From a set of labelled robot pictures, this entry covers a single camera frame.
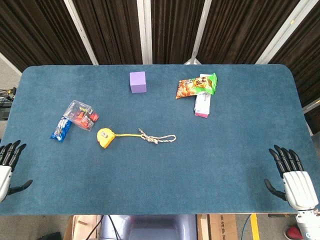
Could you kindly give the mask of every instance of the brown curtain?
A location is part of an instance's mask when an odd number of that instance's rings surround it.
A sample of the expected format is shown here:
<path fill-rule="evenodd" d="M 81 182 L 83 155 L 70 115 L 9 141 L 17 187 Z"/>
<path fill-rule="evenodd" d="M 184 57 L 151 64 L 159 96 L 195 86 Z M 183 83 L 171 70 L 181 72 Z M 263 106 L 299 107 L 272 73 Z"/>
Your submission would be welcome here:
<path fill-rule="evenodd" d="M 302 107 L 320 98 L 320 1 L 270 61 L 292 72 Z M 305 115 L 313 133 L 320 131 L 320 107 Z"/>
<path fill-rule="evenodd" d="M 298 0 L 212 0 L 196 58 L 202 64 L 254 64 Z"/>
<path fill-rule="evenodd" d="M 20 71 L 92 64 L 63 0 L 1 0 L 0 52 Z"/>
<path fill-rule="evenodd" d="M 154 64 L 184 64 L 191 58 L 204 0 L 151 0 Z"/>
<path fill-rule="evenodd" d="M 136 0 L 73 0 L 100 65 L 142 64 Z"/>

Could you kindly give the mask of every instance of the foam block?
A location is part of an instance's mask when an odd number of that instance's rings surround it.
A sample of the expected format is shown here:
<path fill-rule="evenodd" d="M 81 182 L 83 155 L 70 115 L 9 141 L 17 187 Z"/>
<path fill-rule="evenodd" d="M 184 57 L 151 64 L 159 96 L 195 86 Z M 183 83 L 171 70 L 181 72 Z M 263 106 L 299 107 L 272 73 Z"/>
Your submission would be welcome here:
<path fill-rule="evenodd" d="M 130 72 L 130 87 L 133 94 L 145 93 L 146 73 L 144 71 Z"/>

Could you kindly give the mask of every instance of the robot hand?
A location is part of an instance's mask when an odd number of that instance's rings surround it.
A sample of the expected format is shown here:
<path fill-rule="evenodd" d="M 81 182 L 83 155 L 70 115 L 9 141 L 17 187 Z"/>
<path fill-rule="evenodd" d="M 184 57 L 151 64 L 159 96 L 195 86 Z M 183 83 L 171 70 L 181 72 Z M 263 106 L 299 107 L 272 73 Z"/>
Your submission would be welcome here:
<path fill-rule="evenodd" d="M 0 146 L 0 203 L 7 195 L 21 192 L 28 188 L 33 182 L 32 180 L 28 180 L 22 186 L 9 188 L 11 176 L 18 163 L 19 156 L 22 150 L 27 146 L 26 144 L 22 144 L 16 149 L 19 144 L 20 140 L 9 143 L 6 146 Z"/>
<path fill-rule="evenodd" d="M 291 149 L 274 145 L 277 152 L 269 148 L 275 160 L 284 192 L 276 190 L 268 179 L 264 183 L 268 190 L 298 211 L 296 221 L 305 240 L 320 240 L 320 216 L 317 215 L 319 201 L 309 174 L 304 171 L 299 156 Z"/>

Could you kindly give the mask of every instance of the blue snack wrapper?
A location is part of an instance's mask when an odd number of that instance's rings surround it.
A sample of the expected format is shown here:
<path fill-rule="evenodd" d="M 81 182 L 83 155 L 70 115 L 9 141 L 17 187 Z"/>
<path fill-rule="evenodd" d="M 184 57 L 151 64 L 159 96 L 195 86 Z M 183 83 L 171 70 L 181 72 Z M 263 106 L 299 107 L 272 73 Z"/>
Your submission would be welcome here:
<path fill-rule="evenodd" d="M 51 135 L 51 139 L 57 139 L 58 142 L 62 143 L 69 131 L 72 122 L 66 119 L 64 116 L 61 117 L 61 120 L 58 123 L 58 126 L 55 128 L 54 132 Z"/>

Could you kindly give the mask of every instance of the blue felt surface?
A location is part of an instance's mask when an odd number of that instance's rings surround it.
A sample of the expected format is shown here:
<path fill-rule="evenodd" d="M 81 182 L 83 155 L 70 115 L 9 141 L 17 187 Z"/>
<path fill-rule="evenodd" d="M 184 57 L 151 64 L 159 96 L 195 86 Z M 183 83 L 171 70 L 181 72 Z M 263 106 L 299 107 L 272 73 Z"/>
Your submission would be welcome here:
<path fill-rule="evenodd" d="M 145 71 L 147 92 L 132 94 L 129 73 Z M 216 73 L 208 119 L 195 97 L 176 100 L 179 80 Z M 100 118 L 91 132 L 73 125 L 63 143 L 49 136 L 72 100 Z M 176 134 L 155 145 L 97 131 Z M 35 66 L 24 71 L 2 145 L 27 143 L 11 185 L 33 179 L 0 204 L 2 215 L 292 212 L 268 148 L 295 150 L 320 196 L 320 164 L 291 72 L 284 65 Z"/>

